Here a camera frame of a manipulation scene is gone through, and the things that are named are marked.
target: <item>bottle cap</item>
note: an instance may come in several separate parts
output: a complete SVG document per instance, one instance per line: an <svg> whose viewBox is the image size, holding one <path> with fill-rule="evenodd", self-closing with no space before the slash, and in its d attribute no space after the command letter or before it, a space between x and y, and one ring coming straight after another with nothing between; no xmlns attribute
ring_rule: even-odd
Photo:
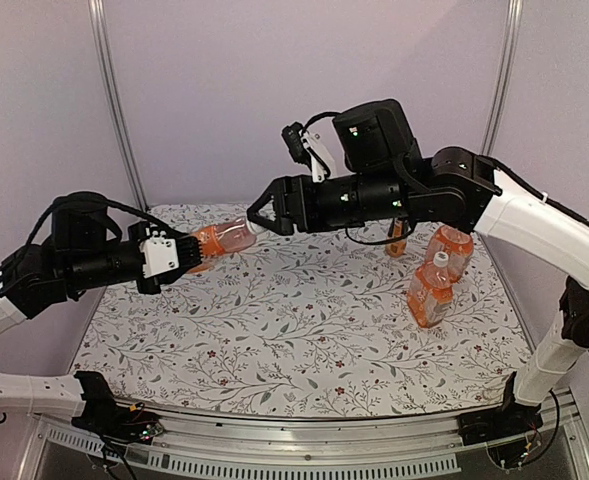
<svg viewBox="0 0 589 480"><path fill-rule="evenodd" d="M447 267L447 263L450 261L450 257L445 252L436 252L434 255L434 265L439 268Z"/></svg>
<svg viewBox="0 0 589 480"><path fill-rule="evenodd" d="M260 225L250 222L249 220L245 219L245 226L247 229L252 232L254 235L260 235L263 232L267 231L267 228L263 228Z"/></svg>

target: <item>floral tablecloth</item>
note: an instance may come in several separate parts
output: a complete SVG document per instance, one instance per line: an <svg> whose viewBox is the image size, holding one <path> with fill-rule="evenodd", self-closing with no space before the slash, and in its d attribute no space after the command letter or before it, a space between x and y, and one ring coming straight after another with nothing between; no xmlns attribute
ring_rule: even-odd
<svg viewBox="0 0 589 480"><path fill-rule="evenodd" d="M152 213L194 231L243 212L172 205ZM357 235L384 238L386 227ZM420 329L407 308L436 227L419 225L398 259L343 232L264 234L160 295L110 287L73 368L102 372L122 397L245 414L373 416L496 403L530 353L483 245L476 241L440 326Z"/></svg>

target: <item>white wall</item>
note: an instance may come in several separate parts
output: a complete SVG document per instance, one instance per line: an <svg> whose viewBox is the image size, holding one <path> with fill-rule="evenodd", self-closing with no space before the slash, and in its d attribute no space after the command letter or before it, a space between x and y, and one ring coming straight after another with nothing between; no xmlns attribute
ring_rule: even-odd
<svg viewBox="0 0 589 480"><path fill-rule="evenodd" d="M0 2L0 261L55 196L79 189L132 202L87 2ZM0 337L0 371L66 372L95 300L54 307ZM25 420L0 426L0 479L13 478Z"/></svg>
<svg viewBox="0 0 589 480"><path fill-rule="evenodd" d="M524 2L516 62L493 156L589 218L589 2ZM536 340L547 331L563 275L492 244ZM570 377L589 431L589 357Z"/></svg>
<svg viewBox="0 0 589 480"><path fill-rule="evenodd" d="M303 173L285 125L375 99L401 101L425 155L480 148L506 15L502 1L106 2L150 203L254 200ZM338 145L329 121L319 131Z"/></svg>

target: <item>orange juice bottle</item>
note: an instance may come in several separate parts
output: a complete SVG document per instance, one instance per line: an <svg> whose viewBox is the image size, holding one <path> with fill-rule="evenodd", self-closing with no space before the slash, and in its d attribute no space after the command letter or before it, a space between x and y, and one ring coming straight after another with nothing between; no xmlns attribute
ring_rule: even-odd
<svg viewBox="0 0 589 480"><path fill-rule="evenodd" d="M244 217L232 222L210 225L192 234L201 244L203 263L192 268L189 273L208 270L216 263L216 257L236 253L256 243L258 235L265 229Z"/></svg>
<svg viewBox="0 0 589 480"><path fill-rule="evenodd" d="M441 323L452 303L445 252L436 252L434 260L419 267L407 293L407 305L419 327L430 328Z"/></svg>
<svg viewBox="0 0 589 480"><path fill-rule="evenodd" d="M436 231L427 245L425 262L432 261L436 252L445 252L449 255L450 261L447 264L447 270L450 274L450 282L456 283L461 279L470 264L474 253L474 240L467 233L443 225Z"/></svg>
<svg viewBox="0 0 589 480"><path fill-rule="evenodd" d="M400 218L395 218L390 225L390 230L387 232L387 238L395 238L403 235L406 230L405 221ZM398 242L388 243L385 245L385 253L392 258L400 257L405 253L407 247L407 240L399 240Z"/></svg>

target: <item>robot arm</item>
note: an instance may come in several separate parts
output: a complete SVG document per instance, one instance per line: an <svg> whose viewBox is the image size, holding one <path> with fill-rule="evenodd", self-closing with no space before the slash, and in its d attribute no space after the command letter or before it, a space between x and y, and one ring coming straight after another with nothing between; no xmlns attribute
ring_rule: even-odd
<svg viewBox="0 0 589 480"><path fill-rule="evenodd" d="M495 159L457 147L424 159L395 100L354 107L333 124L354 175L320 183L308 175L278 178L248 218L281 235L295 226L312 233L371 220L400 218L411 229L438 221L512 243L567 273L560 312L529 363L508 380L503 405L459 417L466 444L540 426L541 402L589 349L589 222ZM297 151L295 136L284 139ZM274 214L265 216L270 203Z"/></svg>
<svg viewBox="0 0 589 480"><path fill-rule="evenodd" d="M201 263L196 238L101 195L79 192L52 205L50 237L42 245L28 241L1 264L0 334L50 305L78 300L91 288L136 281L140 293L159 293L161 285ZM132 225L129 240L121 241L108 206L148 221ZM114 238L108 239L108 231ZM161 428L155 414L118 406L97 372L60 377L0 373L0 413L9 412L73 417L76 427L124 442L148 441Z"/></svg>

